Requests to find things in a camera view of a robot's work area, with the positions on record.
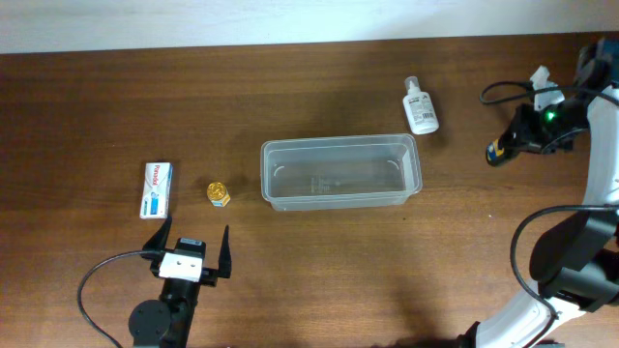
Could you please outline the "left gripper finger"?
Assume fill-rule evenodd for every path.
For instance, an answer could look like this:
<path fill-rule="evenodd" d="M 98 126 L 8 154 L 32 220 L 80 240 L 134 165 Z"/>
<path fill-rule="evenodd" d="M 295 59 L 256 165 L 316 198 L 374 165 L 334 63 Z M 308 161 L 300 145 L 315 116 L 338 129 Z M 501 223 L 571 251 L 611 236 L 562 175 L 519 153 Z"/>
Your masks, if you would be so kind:
<path fill-rule="evenodd" d="M 172 225 L 172 216 L 168 216 L 159 230 L 142 247 L 142 257 L 163 257 Z"/>
<path fill-rule="evenodd" d="M 221 240 L 221 250 L 218 259 L 218 277 L 220 278 L 230 278 L 232 272 L 232 257 L 231 250 L 229 245 L 229 226 L 226 225 L 224 228 L 222 240 Z"/>

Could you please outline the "dark bottle white cap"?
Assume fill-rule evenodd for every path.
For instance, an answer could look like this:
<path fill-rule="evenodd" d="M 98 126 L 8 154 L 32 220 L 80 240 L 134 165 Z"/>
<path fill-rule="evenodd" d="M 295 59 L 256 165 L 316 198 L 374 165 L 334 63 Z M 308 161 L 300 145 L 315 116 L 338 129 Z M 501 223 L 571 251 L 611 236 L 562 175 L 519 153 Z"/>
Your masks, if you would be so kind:
<path fill-rule="evenodd" d="M 502 141 L 497 138 L 490 142 L 486 147 L 486 162 L 488 165 L 496 167 L 504 163 L 506 159 L 506 150 Z"/>

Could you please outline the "white spray bottle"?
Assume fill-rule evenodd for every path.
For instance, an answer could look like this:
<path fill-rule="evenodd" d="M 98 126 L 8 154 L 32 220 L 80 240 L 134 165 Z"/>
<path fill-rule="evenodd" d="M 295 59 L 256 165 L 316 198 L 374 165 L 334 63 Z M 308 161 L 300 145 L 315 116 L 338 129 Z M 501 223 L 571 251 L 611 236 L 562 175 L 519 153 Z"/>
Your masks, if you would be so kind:
<path fill-rule="evenodd" d="M 438 119 L 428 93 L 423 92 L 416 76 L 404 80 L 406 96 L 402 99 L 405 115 L 413 134 L 422 135 L 439 129 Z"/>

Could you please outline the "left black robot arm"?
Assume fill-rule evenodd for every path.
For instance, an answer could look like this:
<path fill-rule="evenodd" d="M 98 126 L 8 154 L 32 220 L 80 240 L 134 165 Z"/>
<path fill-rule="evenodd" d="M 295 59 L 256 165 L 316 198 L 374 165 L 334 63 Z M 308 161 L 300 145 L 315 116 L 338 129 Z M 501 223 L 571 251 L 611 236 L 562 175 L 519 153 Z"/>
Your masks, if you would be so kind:
<path fill-rule="evenodd" d="M 157 299 L 138 304 L 130 316 L 128 328 L 134 347 L 185 347 L 200 289 L 215 287 L 219 279 L 231 277 L 228 227 L 223 231 L 218 266 L 213 269 L 203 265 L 206 244 L 202 241 L 180 238 L 175 247 L 166 246 L 171 225 L 172 218 L 167 217 L 142 247 L 143 258 L 151 262 L 151 273 L 162 279 L 163 285 Z"/>

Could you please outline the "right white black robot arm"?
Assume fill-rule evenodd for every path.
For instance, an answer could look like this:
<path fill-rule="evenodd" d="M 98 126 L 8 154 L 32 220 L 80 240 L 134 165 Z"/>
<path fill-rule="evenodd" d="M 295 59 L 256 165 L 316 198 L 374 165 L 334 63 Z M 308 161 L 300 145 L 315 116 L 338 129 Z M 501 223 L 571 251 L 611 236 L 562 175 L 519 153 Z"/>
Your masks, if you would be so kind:
<path fill-rule="evenodd" d="M 539 67 L 521 83 L 526 102 L 503 134 L 486 148 L 493 167 L 521 153 L 570 151 L 575 138 L 590 135 L 587 186 L 579 205 L 544 208 L 526 217 L 510 244 L 510 263 L 521 289 L 501 311 L 474 323 L 457 347 L 546 347 L 546 337 L 564 323 L 605 305 L 618 304 L 618 42 L 601 39 L 579 52 L 572 84 L 558 86 Z M 525 280 L 516 262 L 519 237 L 536 218 L 568 217 L 533 247 Z"/>

